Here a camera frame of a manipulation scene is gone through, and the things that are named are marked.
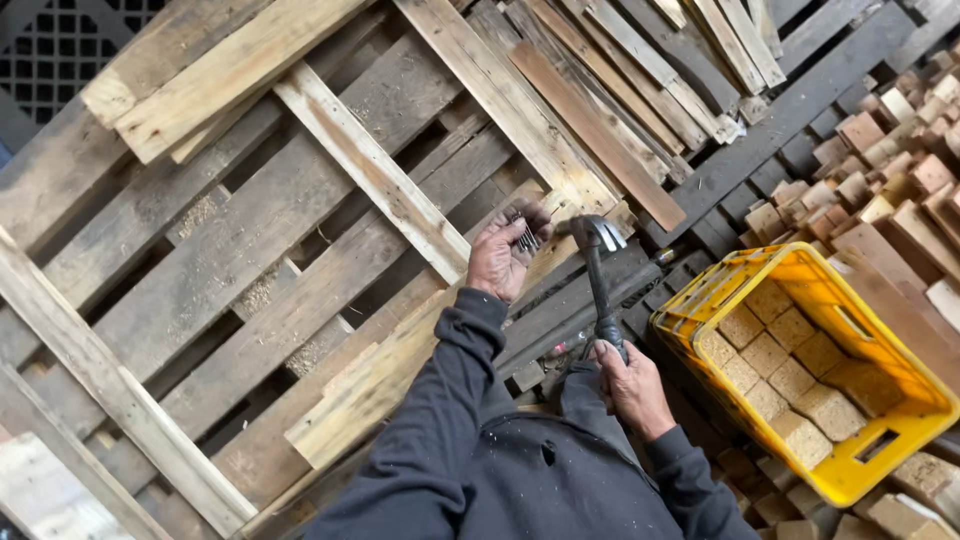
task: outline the compressed wood block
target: compressed wood block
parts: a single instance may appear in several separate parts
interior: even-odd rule
[[[825,331],[819,330],[801,343],[793,352],[793,356],[813,374],[813,377],[818,379],[847,359],[847,355],[844,355],[833,343],[830,336]]]
[[[833,540],[885,540],[887,535],[882,528],[869,521],[861,520],[850,514],[840,518]]]
[[[837,127],[837,133],[844,138],[848,146],[860,153],[866,152],[886,136],[868,112],[861,112],[848,119]]]
[[[777,368],[790,358],[777,340],[765,331],[740,351],[740,356],[764,379],[773,375]]]
[[[777,393],[777,390],[774,390],[774,387],[766,380],[759,380],[747,392],[746,398],[760,417],[767,422],[777,418],[780,413],[790,407],[783,396]]]
[[[816,468],[833,452],[829,439],[812,422],[792,410],[785,410],[770,427],[808,470]]]
[[[817,382],[806,368],[792,357],[788,358],[768,381],[791,405]]]
[[[734,307],[720,321],[717,330],[739,351],[750,345],[750,342],[763,331],[763,323],[750,312],[745,304],[741,304]]]
[[[756,530],[756,535],[760,540],[777,540],[777,530],[772,527],[759,528]]]
[[[953,538],[936,519],[923,515],[892,494],[884,495],[867,513],[874,523],[898,540]]]
[[[746,396],[747,392],[760,380],[760,375],[758,375],[756,370],[750,367],[747,360],[744,360],[740,355],[733,355],[721,371],[724,372],[730,379],[733,387],[743,396]]]
[[[867,420],[836,388],[815,384],[792,404],[833,442],[843,442],[867,426]]]
[[[917,452],[890,475],[904,493],[960,528],[960,467]]]
[[[773,335],[788,353],[792,353],[801,343],[805,342],[816,330],[806,322],[806,318],[799,309],[791,307],[773,323],[767,325],[767,331]]]
[[[754,503],[757,513],[770,527],[780,522],[794,521],[803,518],[797,508],[787,500],[782,493],[771,493]]]
[[[868,362],[844,360],[826,372],[822,380],[843,392],[870,418],[885,414],[903,400],[897,382]]]
[[[947,184],[956,184],[957,179],[940,158],[930,154],[910,171],[910,180],[924,195],[936,193]]]
[[[756,467],[783,493],[801,482],[800,477],[778,457],[766,455],[756,461]]]
[[[812,521],[788,521],[777,524],[777,540],[821,540],[820,530]]]
[[[733,348],[733,345],[728,343],[727,340],[720,335],[720,332],[716,330],[707,332],[707,335],[705,335],[703,341],[701,341],[701,346],[704,348],[704,353],[713,360],[713,363],[715,363],[717,367],[726,365],[727,360],[736,354],[736,349]]]
[[[727,448],[715,458],[720,468],[727,474],[727,478],[735,483],[757,473],[753,461],[738,448]]]
[[[790,309],[793,301],[780,289],[777,282],[766,279],[747,295],[746,304],[757,319],[769,325],[784,311]]]

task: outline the weathered wooden board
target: weathered wooden board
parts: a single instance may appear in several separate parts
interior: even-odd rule
[[[171,540],[9,365],[0,365],[0,423],[35,433],[134,538]]]
[[[687,214],[680,227],[667,233],[644,214],[639,216],[644,234],[659,247],[670,245],[903,43],[913,28],[903,9],[885,5],[777,98],[768,118],[750,128],[746,137],[710,156],[686,183],[670,193]]]
[[[0,293],[218,532],[256,514],[3,229]]]
[[[275,0],[135,104],[114,127],[137,157],[150,163],[269,83],[370,2]],[[253,44],[259,54],[251,54]]]

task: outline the stacked lumber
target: stacked lumber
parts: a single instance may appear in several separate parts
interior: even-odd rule
[[[850,508],[829,505],[758,445],[715,457],[711,476],[733,492],[764,540],[956,539],[960,467],[917,452]]]
[[[875,88],[812,150],[810,182],[751,204],[743,247],[808,242],[955,391],[960,343],[960,45]],[[877,285],[867,286],[868,276]],[[907,321],[903,308],[923,315]]]

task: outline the wooden pallet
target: wooden pallet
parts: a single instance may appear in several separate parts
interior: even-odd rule
[[[426,24],[411,9],[410,19]],[[449,11],[441,21],[447,30],[479,43]],[[20,263],[7,273],[28,273],[32,264],[19,254],[37,257],[42,277],[34,274],[24,290],[61,295],[63,315],[56,324],[38,321],[26,308],[32,297],[3,290],[10,305],[0,309],[0,423],[14,434],[36,432],[84,483],[97,482],[88,488],[109,498],[105,506],[137,537],[148,535],[141,530],[165,537],[160,528],[179,539],[253,535],[319,475],[283,433],[331,392],[338,374],[383,343],[362,358],[390,363],[408,352],[405,371],[383,381],[402,396],[433,346],[437,311],[462,278],[457,242],[478,224],[526,196],[542,199],[557,218],[608,214],[629,235],[630,211],[579,151],[561,139],[547,149],[538,139],[554,133],[556,119],[538,117],[533,102],[527,114],[507,112],[503,92],[515,93],[512,108],[527,95],[511,88],[516,79],[458,70],[451,51],[453,43],[406,30],[391,6],[373,6],[297,63],[280,83],[285,89],[254,100],[184,164],[131,160],[124,142],[75,99],[0,173],[0,225],[11,237],[5,258]],[[486,60],[495,71],[498,61]],[[338,103],[355,119],[335,110]],[[331,136],[324,123],[331,117],[341,126],[352,121],[353,131]],[[367,141],[358,152],[369,161],[351,168],[355,154],[344,145],[356,140]],[[380,148],[392,158],[377,155]],[[427,216],[421,225],[398,228],[357,188],[370,179],[374,158],[402,167],[383,165],[376,178],[405,172],[412,181],[406,210]],[[448,224],[432,227],[437,219]],[[429,237],[436,230],[446,237]],[[575,251],[570,238],[548,244],[526,286]],[[110,373],[129,370],[123,391],[158,404],[153,421],[168,422],[165,432],[178,444],[206,455],[212,466],[202,469],[235,488],[242,502],[234,519],[211,518],[176,466],[157,463],[142,451],[150,443],[115,422],[124,408],[102,400],[121,386],[92,397],[93,381],[78,377],[83,361],[63,361],[73,357],[69,344],[30,328],[64,321],[102,341],[97,351],[117,360]],[[392,345],[410,335],[410,348]],[[315,364],[302,379],[287,367]],[[389,412],[356,424],[366,433]],[[159,527],[131,511],[130,496]]]

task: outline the wooden plank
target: wooden plank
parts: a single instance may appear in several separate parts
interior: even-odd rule
[[[777,24],[770,16],[767,0],[747,0],[747,7],[750,9],[750,18],[754,21],[756,30],[760,32],[763,42],[767,44],[771,54],[774,55],[775,59],[782,57],[783,44],[780,42]]]
[[[864,223],[833,239],[833,247],[841,251],[853,246],[888,280],[908,282],[918,290],[926,290],[926,282],[917,275],[893,246],[873,225]]]
[[[710,113],[709,107],[700,99],[700,96],[609,2],[601,0],[589,4],[584,13],[619,42],[627,54],[633,57],[660,86],[663,86],[708,135],[719,143],[724,143],[730,138],[732,134],[727,133],[724,126]]]
[[[540,91],[551,106],[613,172],[641,206],[665,228],[672,229],[683,220],[673,199],[660,188],[636,158],[609,129],[596,122],[597,111],[583,96],[575,93],[550,62],[529,42],[520,43],[511,60]]]
[[[612,194],[583,166],[565,139],[549,139],[556,128],[517,88],[510,72],[456,9],[445,0],[394,3],[548,185],[583,205],[583,211],[606,213],[613,208]]]
[[[274,91],[448,283],[467,273],[469,244],[306,63]]]
[[[279,119],[279,107],[266,101],[188,166],[164,162],[136,175],[47,263],[44,274],[72,306],[85,311],[139,262],[193,200],[256,148]],[[0,358],[20,367],[39,345],[9,307],[0,309]]]
[[[275,0],[121,116],[114,123],[117,133],[141,161],[152,162],[270,82],[369,3]],[[263,54],[251,54],[254,43]]]
[[[910,200],[904,201],[890,216],[890,222],[930,257],[945,274],[960,281],[960,255],[950,247],[949,241],[936,224],[920,212],[920,207],[916,203]]]
[[[733,72],[741,84],[750,92],[758,95],[766,88],[763,75],[751,60],[750,55],[740,43],[740,39],[720,11],[715,0],[688,0],[688,6],[696,10],[710,29],[724,58],[730,63]]]
[[[714,114],[734,110],[740,92],[727,80],[697,46],[680,32],[673,32],[643,0],[619,0],[635,26],[663,54],[667,61],[708,104]]]
[[[783,41],[780,69],[789,75],[859,15],[872,0],[829,0]]]
[[[127,145],[79,98],[0,170],[0,226],[38,252],[126,160]]]
[[[886,4],[856,29],[843,45],[827,53],[771,105],[771,112],[746,137],[721,149],[683,185],[670,192],[686,219],[666,233],[649,216],[640,215],[643,233],[666,247],[713,208],[731,189],[773,156],[847,88],[861,81],[891,50],[902,43],[913,22],[897,6]]]
[[[739,0],[718,0],[718,2],[767,86],[773,88],[785,83],[786,76],[783,75],[773,53],[767,48],[763,37],[750,20],[743,4]]]
[[[561,220],[571,215],[568,208],[578,211],[577,205],[564,202],[556,194],[547,195],[545,206],[555,219]],[[577,251],[570,240],[570,237],[555,237],[547,242],[528,270],[525,288]],[[353,441],[368,433],[399,405],[430,357],[437,342],[433,337],[437,317],[441,310],[453,304],[458,288],[452,286],[432,297],[375,351],[359,356],[349,372],[328,388],[324,398],[286,432],[287,440],[294,442],[301,454],[309,456],[307,460],[315,469],[325,470],[332,465]],[[365,396],[376,396],[376,403]]]
[[[37,540],[133,539],[33,433],[0,444],[0,508]]]
[[[0,292],[218,532],[228,537],[256,514],[3,229]]]
[[[0,422],[32,431],[117,521],[137,539],[171,540],[9,365],[0,364]]]
[[[670,128],[663,124],[657,114],[630,85],[610,66],[600,53],[593,48],[560,15],[541,0],[523,0],[537,15],[537,18],[550,29],[550,32],[562,42],[584,65],[596,75],[597,79],[654,135],[668,152],[679,155],[684,144],[676,138]]]
[[[104,126],[149,97],[273,0],[177,2],[160,10],[81,92]]]

